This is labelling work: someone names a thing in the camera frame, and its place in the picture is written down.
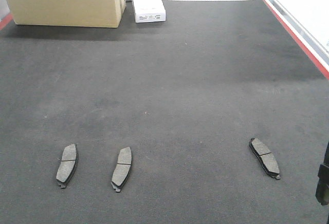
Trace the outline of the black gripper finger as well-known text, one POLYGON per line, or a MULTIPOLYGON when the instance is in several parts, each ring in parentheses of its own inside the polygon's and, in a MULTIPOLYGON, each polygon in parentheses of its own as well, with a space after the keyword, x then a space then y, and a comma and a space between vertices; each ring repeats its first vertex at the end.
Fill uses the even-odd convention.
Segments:
POLYGON ((328 205, 328 145, 323 162, 319 166, 318 178, 316 199, 322 206, 326 206, 328 205))

